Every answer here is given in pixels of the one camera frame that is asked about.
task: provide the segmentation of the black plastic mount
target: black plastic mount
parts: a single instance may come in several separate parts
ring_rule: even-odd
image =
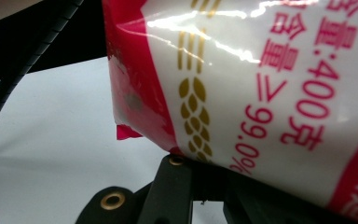
[[[229,224],[352,223],[246,176],[171,155],[155,180],[137,192],[118,187],[98,192],[76,224],[191,223],[194,201],[224,202]]]

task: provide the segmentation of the plastic package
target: plastic package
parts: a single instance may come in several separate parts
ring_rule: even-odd
[[[358,0],[103,0],[119,138],[358,221]]]

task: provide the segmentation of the black cable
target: black cable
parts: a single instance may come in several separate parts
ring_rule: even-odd
[[[51,8],[44,23],[38,24],[38,32],[33,35],[28,46],[22,50],[20,55],[15,57],[14,62],[9,67],[10,73],[6,74],[0,81],[0,111],[22,77],[48,48],[83,2],[83,0],[45,0],[45,2],[47,1],[54,1],[55,6]]]

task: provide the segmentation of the red and white package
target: red and white package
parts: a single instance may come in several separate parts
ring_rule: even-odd
[[[358,221],[358,0],[103,11],[119,138],[141,133]]]

